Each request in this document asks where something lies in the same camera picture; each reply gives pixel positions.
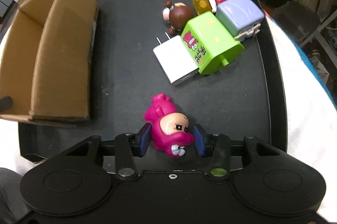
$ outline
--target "purple toy cube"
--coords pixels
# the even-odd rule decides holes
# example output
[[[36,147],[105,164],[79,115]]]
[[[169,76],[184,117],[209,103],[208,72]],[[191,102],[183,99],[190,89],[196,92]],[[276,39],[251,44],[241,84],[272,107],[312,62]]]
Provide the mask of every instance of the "purple toy cube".
[[[251,0],[226,0],[218,5],[216,17],[236,40],[243,41],[260,31],[264,14]]]

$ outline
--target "black table surface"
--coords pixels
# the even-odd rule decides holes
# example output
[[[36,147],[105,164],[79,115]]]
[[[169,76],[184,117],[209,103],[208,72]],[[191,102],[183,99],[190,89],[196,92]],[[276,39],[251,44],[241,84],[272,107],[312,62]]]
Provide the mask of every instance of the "black table surface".
[[[144,124],[143,114],[158,93],[172,97],[190,126],[201,124],[213,134],[242,140],[255,135],[270,142],[266,79],[256,38],[246,39],[245,50],[233,63],[209,75],[197,75],[172,86],[156,59],[156,37],[167,40],[162,18],[167,0],[98,0],[91,70],[91,120],[77,128],[37,126],[38,154],[49,158],[91,135],[102,140],[118,134],[136,133]],[[192,7],[191,0],[184,2]],[[200,169],[208,158],[200,158],[195,147],[183,158],[170,158],[151,144],[145,157],[135,158],[140,170]],[[241,166],[233,158],[232,168]],[[114,159],[104,168],[114,171]]]

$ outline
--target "white charger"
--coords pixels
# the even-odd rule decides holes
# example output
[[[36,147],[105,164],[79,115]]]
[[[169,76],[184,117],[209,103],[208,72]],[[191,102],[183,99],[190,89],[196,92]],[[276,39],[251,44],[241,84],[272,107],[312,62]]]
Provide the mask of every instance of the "white charger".
[[[169,38],[153,49],[161,67],[173,86],[178,85],[198,73],[199,68],[181,42],[180,36]]]

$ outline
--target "green toy box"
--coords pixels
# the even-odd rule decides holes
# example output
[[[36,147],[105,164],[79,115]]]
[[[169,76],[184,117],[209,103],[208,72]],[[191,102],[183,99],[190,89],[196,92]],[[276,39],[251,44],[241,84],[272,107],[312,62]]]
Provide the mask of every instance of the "green toy box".
[[[189,20],[181,40],[202,75],[210,75],[231,63],[244,49],[211,12]]]

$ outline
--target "circular pad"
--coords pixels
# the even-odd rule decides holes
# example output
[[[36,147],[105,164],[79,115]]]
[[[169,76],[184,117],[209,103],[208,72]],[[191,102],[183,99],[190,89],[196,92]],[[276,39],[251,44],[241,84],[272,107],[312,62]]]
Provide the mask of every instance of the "circular pad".
[[[51,216],[73,216],[93,208],[111,188],[109,174],[85,157],[51,158],[21,180],[26,204]]]
[[[325,194],[325,182],[313,168],[281,156],[259,157],[234,180],[236,192],[252,209],[273,216],[317,210]]]

